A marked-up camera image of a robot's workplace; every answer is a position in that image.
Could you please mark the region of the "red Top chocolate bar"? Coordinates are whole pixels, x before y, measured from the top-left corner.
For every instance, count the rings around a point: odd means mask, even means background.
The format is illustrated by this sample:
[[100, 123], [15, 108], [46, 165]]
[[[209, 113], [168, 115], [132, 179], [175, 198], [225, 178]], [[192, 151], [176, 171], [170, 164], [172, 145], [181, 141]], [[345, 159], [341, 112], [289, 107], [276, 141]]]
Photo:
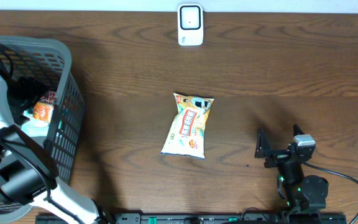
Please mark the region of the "red Top chocolate bar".
[[41, 98], [40, 98], [40, 102], [41, 103], [46, 103], [46, 104], [50, 104], [50, 105], [54, 105], [55, 102], [57, 100], [57, 94], [55, 91], [48, 91], [46, 92]]

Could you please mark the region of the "small orange snack box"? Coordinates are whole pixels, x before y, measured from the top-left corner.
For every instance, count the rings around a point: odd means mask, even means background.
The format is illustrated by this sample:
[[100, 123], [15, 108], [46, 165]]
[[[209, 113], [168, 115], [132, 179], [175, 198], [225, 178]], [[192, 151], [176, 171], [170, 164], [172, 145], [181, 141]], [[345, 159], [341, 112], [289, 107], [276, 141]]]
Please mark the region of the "small orange snack box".
[[53, 110], [54, 105], [41, 101], [37, 102], [33, 107], [33, 117], [34, 119], [50, 123], [52, 119]]

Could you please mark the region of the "large yellow snack bag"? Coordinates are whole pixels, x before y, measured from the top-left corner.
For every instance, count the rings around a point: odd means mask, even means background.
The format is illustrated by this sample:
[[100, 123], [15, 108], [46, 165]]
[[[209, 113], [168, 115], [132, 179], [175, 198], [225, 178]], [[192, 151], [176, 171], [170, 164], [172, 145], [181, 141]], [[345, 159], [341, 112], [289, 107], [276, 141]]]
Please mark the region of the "large yellow snack bag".
[[214, 98], [173, 95], [178, 114], [173, 119], [161, 153], [204, 159], [204, 132]]

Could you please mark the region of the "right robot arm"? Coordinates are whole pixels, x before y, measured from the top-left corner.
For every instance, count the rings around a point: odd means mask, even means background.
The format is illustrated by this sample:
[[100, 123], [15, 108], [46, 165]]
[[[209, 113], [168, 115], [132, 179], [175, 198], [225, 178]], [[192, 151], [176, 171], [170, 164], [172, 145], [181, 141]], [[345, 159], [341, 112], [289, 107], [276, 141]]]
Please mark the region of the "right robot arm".
[[264, 159], [264, 167], [278, 169], [278, 191], [288, 206], [297, 212], [318, 212], [326, 208], [328, 181], [317, 175], [305, 175], [302, 165], [312, 158], [316, 141], [298, 125], [293, 126], [293, 142], [286, 149], [272, 149], [263, 130], [257, 131], [255, 157]]

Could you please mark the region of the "white barcode scanner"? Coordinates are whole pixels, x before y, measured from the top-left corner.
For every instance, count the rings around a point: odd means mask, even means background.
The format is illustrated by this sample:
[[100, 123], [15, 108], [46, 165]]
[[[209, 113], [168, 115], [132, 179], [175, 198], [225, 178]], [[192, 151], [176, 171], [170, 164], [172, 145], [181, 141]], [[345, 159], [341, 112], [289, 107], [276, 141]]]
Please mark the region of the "white barcode scanner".
[[181, 4], [177, 11], [178, 44], [199, 46], [204, 39], [203, 8], [199, 4]]

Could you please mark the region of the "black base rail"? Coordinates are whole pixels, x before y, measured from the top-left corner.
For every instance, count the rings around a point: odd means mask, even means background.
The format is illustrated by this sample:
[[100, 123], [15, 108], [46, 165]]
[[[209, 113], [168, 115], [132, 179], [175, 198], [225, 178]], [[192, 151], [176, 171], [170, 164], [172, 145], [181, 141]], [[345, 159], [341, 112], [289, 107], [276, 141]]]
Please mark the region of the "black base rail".
[[[117, 224], [222, 224], [222, 223], [284, 223], [278, 215], [246, 213], [244, 215], [141, 215], [120, 213], [115, 215]], [[290, 215], [290, 223], [346, 224], [344, 215]]]

